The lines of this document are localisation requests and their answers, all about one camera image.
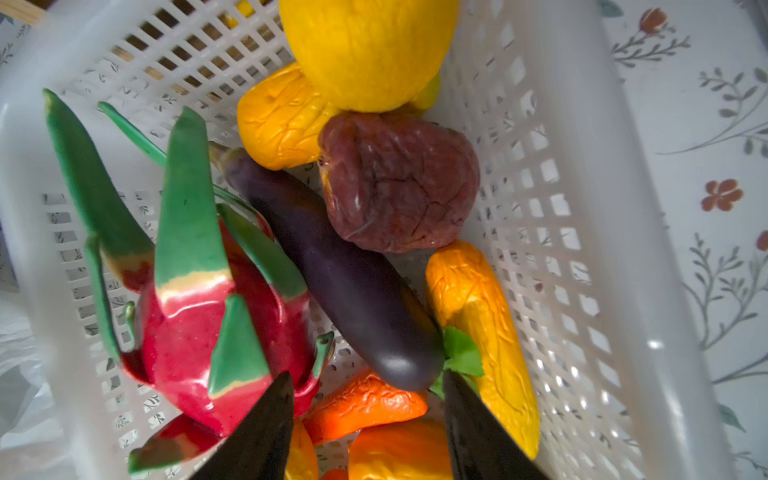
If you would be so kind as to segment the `white plastic grocery bag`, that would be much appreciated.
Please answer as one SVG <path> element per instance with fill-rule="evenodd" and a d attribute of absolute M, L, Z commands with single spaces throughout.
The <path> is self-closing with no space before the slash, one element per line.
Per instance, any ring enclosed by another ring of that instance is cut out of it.
<path fill-rule="evenodd" d="M 1 292 L 1 477 L 79 477 L 21 295 Z"/>

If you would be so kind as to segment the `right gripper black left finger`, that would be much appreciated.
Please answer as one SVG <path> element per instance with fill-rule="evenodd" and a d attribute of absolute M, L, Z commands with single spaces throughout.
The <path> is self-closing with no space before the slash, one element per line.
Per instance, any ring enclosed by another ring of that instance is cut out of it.
<path fill-rule="evenodd" d="M 282 479 L 294 418 L 291 375 L 281 373 L 195 479 Z"/>

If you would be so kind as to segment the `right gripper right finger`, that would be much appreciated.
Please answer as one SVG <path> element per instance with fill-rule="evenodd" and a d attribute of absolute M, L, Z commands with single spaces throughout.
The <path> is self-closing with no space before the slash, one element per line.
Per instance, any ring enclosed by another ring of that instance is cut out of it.
<path fill-rule="evenodd" d="M 445 372 L 443 391 L 447 442 L 455 479 L 547 478 L 462 376 L 452 370 Z"/>

